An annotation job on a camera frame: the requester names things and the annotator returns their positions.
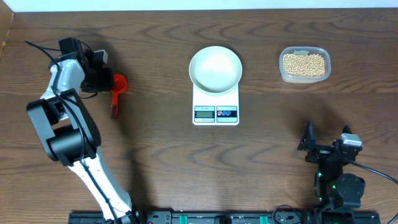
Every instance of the container of beans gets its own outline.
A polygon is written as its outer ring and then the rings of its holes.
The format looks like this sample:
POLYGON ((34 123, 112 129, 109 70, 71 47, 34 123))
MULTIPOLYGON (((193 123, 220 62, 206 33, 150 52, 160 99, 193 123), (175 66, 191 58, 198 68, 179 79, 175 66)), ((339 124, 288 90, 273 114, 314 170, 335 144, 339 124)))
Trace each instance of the container of beans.
POLYGON ((319 47, 288 47, 280 54, 279 70, 285 82, 320 82, 330 75, 330 56, 319 47))

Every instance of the white wall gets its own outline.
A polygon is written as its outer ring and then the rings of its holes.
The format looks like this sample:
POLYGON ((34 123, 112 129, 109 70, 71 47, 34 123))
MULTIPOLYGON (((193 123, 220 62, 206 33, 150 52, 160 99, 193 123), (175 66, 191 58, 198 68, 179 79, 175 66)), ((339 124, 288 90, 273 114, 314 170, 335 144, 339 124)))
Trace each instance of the white wall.
POLYGON ((398 7, 398 0, 3 0, 14 12, 398 7))

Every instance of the wood grain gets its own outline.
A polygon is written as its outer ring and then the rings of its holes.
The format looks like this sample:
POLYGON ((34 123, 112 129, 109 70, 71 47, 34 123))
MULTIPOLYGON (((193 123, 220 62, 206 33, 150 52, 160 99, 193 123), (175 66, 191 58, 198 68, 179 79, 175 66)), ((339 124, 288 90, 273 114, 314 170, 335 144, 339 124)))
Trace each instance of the wood grain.
MULTIPOLYGON (((25 107, 49 82, 47 47, 73 36, 109 53, 127 76, 120 114, 110 95, 85 100, 104 156, 143 207, 174 210, 273 210, 316 205, 313 172, 296 147, 308 119, 320 143, 349 124, 364 141, 357 161, 398 177, 398 10, 253 10, 18 13, 0 63, 0 219, 65 223, 72 210, 98 210, 81 180, 44 153, 25 107), (191 122, 191 57, 209 45, 233 49, 244 73, 237 127, 191 122), (284 83, 279 54, 309 45, 331 55, 322 83, 284 83)), ((395 215, 398 188, 365 170, 363 210, 395 215)))

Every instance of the green component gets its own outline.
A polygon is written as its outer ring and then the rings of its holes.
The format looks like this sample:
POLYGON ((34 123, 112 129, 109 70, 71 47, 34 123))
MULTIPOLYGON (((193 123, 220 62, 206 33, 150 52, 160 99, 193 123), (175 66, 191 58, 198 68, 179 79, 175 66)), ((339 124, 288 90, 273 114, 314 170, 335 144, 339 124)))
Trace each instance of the green component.
POLYGON ((180 224, 188 224, 188 216, 180 215, 180 224))
POLYGON ((268 224, 268 216, 260 216, 260 224, 268 224))

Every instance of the beans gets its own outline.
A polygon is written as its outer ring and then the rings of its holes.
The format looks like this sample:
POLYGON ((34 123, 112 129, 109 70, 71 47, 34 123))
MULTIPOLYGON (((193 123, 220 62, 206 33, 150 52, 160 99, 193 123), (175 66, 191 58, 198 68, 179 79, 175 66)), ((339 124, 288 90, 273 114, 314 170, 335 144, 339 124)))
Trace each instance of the beans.
POLYGON ((284 55, 284 69, 287 73, 305 77, 325 75, 325 59, 321 55, 284 55))

